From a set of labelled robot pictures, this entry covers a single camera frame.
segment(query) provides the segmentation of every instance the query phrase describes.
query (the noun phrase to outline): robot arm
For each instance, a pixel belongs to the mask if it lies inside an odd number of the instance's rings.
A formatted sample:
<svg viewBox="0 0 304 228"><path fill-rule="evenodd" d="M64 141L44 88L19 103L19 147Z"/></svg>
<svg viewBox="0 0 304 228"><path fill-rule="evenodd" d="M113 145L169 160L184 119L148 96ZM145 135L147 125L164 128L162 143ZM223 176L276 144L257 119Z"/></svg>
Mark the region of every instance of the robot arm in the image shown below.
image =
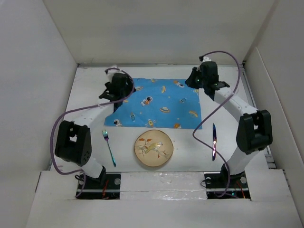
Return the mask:
<svg viewBox="0 0 304 228"><path fill-rule="evenodd" d="M226 82L218 79L217 64L204 59L199 67L192 69L186 84L191 88L203 88L213 101L222 104L233 91ZM238 121L237 148L227 161L231 178L237 178L244 173L251 159L272 143L271 117L267 110L259 111L237 95L233 95L223 107ZM227 175L225 165L221 172Z"/></svg>
<svg viewBox="0 0 304 228"><path fill-rule="evenodd" d="M104 99L121 100L130 94L133 87L126 74L113 69L106 73L111 82L105 84L106 90L99 96L98 104L104 103ZM89 109L75 120L63 121L59 125L55 155L67 162L75 163L86 176L101 185L105 181L105 167L91 155L91 131L108 115L115 112L121 104L122 102L119 102Z"/></svg>

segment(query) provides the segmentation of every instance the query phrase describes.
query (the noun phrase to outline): screw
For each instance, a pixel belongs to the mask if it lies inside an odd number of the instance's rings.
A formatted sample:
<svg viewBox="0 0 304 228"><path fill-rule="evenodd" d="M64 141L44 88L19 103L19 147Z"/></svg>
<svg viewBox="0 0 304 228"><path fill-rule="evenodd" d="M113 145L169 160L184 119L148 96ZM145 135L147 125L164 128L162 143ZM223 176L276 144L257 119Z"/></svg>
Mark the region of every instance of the screw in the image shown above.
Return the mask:
<svg viewBox="0 0 304 228"><path fill-rule="evenodd" d="M211 178L210 177L206 177L205 178L205 183L206 184L211 184Z"/></svg>
<svg viewBox="0 0 304 228"><path fill-rule="evenodd" d="M116 178L116 179L114 180L114 184L119 185L119 184L120 184L120 179L119 179L119 178Z"/></svg>
<svg viewBox="0 0 304 228"><path fill-rule="evenodd" d="M247 183L246 177L241 177L240 181L242 182L242 184L246 184Z"/></svg>

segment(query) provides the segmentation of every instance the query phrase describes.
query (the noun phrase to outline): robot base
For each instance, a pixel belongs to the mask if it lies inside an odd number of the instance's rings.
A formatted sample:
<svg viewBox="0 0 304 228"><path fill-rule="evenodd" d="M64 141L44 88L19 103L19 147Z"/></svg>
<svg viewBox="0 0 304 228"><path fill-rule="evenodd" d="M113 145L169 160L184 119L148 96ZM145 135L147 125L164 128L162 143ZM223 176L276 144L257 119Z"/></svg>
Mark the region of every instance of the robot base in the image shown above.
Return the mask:
<svg viewBox="0 0 304 228"><path fill-rule="evenodd" d="M86 177L85 188L77 197L80 200L117 200L120 197L120 173L107 173L105 176L104 184L100 185L97 181L94 181ZM80 192L82 184L78 184L77 193Z"/></svg>
<svg viewBox="0 0 304 228"><path fill-rule="evenodd" d="M223 165L221 172L205 173L205 183L208 199L218 199L216 192L223 192L227 185L227 170ZM239 187L242 187L246 199L250 199L249 188L246 180L245 172L238 175L230 176L230 184L227 193L239 198L243 197L243 193ZM230 196L221 197L221 199L231 198Z"/></svg>

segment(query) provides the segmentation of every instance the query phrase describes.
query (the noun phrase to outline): iridescent fork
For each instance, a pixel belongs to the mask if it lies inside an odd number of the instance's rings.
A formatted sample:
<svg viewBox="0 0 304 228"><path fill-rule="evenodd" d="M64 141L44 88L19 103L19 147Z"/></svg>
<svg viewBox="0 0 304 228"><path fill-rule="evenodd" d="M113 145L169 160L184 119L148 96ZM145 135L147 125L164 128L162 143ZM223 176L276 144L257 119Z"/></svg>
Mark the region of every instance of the iridescent fork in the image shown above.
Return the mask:
<svg viewBox="0 0 304 228"><path fill-rule="evenodd" d="M112 151L111 151L111 148L110 148L110 145L109 145L109 136L108 136L108 132L106 130L103 130L103 136L104 136L104 140L106 140L106 142L108 143L108 147L109 147L109 150L110 150L110 154L111 154L111 157L112 157L112 162L113 162L113 165L114 167L116 167L116 162L115 162L115 158L112 154Z"/></svg>

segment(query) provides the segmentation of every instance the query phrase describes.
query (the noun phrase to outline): red wire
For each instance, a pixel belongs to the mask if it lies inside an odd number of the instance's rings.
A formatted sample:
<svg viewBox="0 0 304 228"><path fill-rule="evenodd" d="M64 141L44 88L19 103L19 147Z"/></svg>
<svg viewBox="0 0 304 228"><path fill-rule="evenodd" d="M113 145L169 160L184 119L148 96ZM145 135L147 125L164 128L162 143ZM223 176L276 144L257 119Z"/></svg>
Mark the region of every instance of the red wire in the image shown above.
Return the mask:
<svg viewBox="0 0 304 228"><path fill-rule="evenodd" d="M246 199L245 194L244 194L244 191L243 191L243 188L242 188L242 186L239 184L238 181L237 181L237 185L241 188L241 191L242 191L242 194L243 194L243 198Z"/></svg>
<svg viewBox="0 0 304 228"><path fill-rule="evenodd" d="M106 181L105 186L103 188L103 197L105 197L105 190L108 187L109 180Z"/></svg>

